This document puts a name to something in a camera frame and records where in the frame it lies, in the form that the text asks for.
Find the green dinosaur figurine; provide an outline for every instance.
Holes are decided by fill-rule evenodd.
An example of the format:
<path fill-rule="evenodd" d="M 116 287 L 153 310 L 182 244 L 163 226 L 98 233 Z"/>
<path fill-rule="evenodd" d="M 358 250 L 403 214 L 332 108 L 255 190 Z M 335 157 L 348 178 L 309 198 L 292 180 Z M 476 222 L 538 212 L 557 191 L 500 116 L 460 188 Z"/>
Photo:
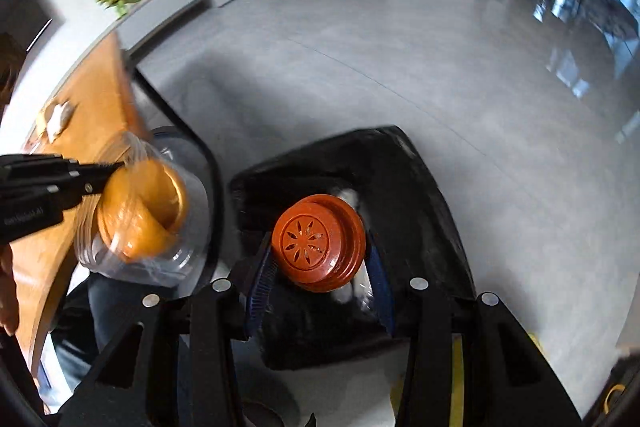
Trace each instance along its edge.
<path fill-rule="evenodd" d="M 128 12 L 128 4 L 135 4 L 142 0 L 95 0 L 98 4 L 105 4 L 104 9 L 115 8 L 118 19 L 122 19 Z"/>

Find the wooden board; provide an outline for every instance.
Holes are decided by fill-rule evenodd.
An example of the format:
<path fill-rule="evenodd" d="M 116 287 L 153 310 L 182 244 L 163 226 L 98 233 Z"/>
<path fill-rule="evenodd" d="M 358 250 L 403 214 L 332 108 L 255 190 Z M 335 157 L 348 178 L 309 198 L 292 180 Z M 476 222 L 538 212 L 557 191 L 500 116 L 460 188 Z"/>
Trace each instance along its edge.
<path fill-rule="evenodd" d="M 106 36 L 87 55 L 55 98 L 58 102 L 70 100 L 76 110 L 62 135 L 53 144 L 38 147 L 38 153 L 59 153 L 89 163 L 95 162 L 114 137 L 125 130 L 148 137 L 134 105 L 115 33 Z M 12 243 L 20 304 L 16 335 L 33 375 L 53 315 L 76 265 L 75 218 L 76 210 L 68 210 L 61 224 Z"/>

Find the orange lid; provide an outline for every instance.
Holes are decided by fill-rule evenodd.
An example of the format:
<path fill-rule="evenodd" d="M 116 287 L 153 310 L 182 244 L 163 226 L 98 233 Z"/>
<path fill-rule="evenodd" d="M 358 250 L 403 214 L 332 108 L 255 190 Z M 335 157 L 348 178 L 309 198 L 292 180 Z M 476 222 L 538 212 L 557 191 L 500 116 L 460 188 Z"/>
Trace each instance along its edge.
<path fill-rule="evenodd" d="M 362 264 L 365 245 L 360 216 L 328 194 L 309 196 L 286 210 L 271 237 L 282 272 L 312 292 L 347 284 Z"/>

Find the black pants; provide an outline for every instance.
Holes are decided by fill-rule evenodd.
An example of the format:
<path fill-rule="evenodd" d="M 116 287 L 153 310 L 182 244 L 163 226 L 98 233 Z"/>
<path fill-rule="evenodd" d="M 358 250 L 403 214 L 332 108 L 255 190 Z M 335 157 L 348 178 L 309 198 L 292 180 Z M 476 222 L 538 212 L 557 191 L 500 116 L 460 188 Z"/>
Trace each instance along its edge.
<path fill-rule="evenodd" d="M 97 273 L 90 274 L 66 296 L 51 340 L 72 391 L 149 293 L 172 297 L 169 288 L 117 281 Z"/>

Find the tile floor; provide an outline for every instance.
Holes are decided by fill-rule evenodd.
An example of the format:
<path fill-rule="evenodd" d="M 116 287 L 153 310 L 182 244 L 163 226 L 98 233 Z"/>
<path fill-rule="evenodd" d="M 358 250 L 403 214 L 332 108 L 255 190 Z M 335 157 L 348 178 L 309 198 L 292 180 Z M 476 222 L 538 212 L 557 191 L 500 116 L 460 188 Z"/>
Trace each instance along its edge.
<path fill-rule="evenodd" d="M 538 1 L 236 0 L 141 68 L 227 180 L 312 140 L 399 125 L 449 202 L 478 291 L 537 334 L 585 413 L 640 271 L 638 42 L 610 45 L 551 4 L 540 22 Z M 229 235 L 227 263 L 234 248 Z M 319 425 L 393 425 L 405 361 L 400 350 L 278 378 L 301 425 L 311 412 Z"/>

